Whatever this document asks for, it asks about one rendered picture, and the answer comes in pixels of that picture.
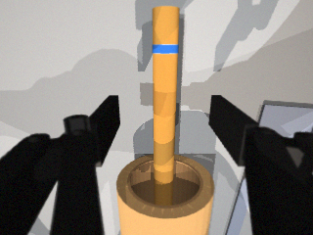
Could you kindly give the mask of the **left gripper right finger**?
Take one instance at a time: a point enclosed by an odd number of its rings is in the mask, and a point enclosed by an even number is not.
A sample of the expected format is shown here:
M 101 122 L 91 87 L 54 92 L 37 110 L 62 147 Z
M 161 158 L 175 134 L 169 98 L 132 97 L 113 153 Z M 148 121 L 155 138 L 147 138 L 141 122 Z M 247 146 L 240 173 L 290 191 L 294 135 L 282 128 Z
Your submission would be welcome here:
M 208 124 L 245 167 L 252 235 L 313 235 L 313 133 L 283 137 L 221 95 L 211 95 Z

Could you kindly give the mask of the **tan paper roll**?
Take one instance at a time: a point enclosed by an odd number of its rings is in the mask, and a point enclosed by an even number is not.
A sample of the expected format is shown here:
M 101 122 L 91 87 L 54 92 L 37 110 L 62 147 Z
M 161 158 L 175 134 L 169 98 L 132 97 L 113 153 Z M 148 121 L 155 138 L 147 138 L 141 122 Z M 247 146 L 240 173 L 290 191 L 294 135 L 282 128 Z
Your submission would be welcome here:
M 116 180 L 121 235 L 208 235 L 214 181 L 198 162 L 174 154 L 173 204 L 154 205 L 154 154 Z

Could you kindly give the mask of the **grey rack with two v-shaped cradles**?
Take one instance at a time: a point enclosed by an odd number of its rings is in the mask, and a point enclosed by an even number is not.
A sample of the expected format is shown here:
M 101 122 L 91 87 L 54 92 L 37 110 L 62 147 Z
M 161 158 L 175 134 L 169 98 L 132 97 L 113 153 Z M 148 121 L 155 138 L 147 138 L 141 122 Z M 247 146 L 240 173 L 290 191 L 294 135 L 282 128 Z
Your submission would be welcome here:
M 265 105 L 259 125 L 267 126 L 283 137 L 293 138 L 298 131 L 313 133 L 313 108 Z M 248 208 L 246 179 L 242 180 L 226 235 L 239 235 Z

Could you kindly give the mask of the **orange bar with blue band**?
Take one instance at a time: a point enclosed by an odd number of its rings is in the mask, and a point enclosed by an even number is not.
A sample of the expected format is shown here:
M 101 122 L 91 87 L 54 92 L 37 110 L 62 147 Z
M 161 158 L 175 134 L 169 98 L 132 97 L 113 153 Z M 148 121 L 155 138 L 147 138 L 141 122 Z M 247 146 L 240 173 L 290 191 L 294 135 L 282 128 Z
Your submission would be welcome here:
M 154 205 L 172 206 L 180 8 L 153 8 Z

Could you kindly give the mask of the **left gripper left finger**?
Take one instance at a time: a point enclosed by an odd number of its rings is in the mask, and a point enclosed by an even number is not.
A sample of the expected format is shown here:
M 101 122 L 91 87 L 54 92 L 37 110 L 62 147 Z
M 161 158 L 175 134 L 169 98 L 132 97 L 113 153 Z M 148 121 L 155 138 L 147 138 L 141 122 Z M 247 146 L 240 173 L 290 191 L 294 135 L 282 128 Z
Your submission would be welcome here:
M 120 127 L 118 95 L 63 122 L 60 137 L 31 134 L 0 158 L 0 235 L 28 235 L 57 181 L 49 235 L 105 235 L 96 167 Z

